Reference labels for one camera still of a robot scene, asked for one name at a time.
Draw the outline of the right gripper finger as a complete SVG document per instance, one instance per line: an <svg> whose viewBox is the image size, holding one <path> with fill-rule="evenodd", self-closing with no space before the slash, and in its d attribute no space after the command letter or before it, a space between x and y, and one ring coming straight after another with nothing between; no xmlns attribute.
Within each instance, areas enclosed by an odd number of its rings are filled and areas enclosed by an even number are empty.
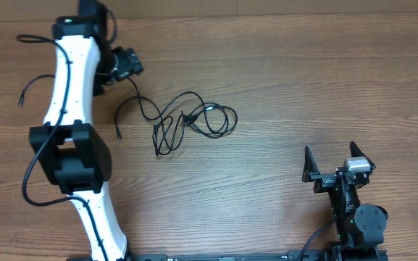
<svg viewBox="0 0 418 261"><path fill-rule="evenodd" d="M312 151L309 146L304 148L304 168L302 173L302 181L304 183L312 182L317 175L320 174L320 171L317 167L316 162L314 161Z"/></svg>
<svg viewBox="0 0 418 261"><path fill-rule="evenodd" d="M374 170L376 168L375 163L361 151L361 149L356 145L354 141L350 142L349 149L351 151L352 157L364 157L369 163L370 170Z"/></svg>

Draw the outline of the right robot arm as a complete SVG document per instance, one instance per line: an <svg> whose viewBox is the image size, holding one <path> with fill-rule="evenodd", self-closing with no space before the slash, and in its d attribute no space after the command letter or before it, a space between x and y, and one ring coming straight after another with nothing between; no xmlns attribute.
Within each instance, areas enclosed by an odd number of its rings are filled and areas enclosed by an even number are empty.
<svg viewBox="0 0 418 261"><path fill-rule="evenodd" d="M333 219L314 232L302 247L300 260L387 260L387 252L379 250L384 242L388 213L378 205L362 204L357 190L369 183L376 168L355 142L349 144L351 156L332 173L321 173L309 146L304 148L302 181L314 184L314 193L326 193ZM335 225L338 240L323 250L310 251L311 242Z"/></svg>

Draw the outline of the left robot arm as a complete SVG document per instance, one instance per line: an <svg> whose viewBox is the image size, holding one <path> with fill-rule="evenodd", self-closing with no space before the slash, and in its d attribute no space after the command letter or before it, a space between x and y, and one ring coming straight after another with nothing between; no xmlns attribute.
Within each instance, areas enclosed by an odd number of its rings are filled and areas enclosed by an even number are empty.
<svg viewBox="0 0 418 261"><path fill-rule="evenodd" d="M80 1L74 16L58 17L52 37L18 35L24 43L50 43L57 56L54 87L40 126L32 127L29 142L35 152L22 182L39 163L50 184L78 211L91 244L88 260L132 260L129 241L117 221L109 191L112 156L93 127L92 101L106 85L143 72L133 49L112 48L107 33L110 10L100 1Z"/></svg>

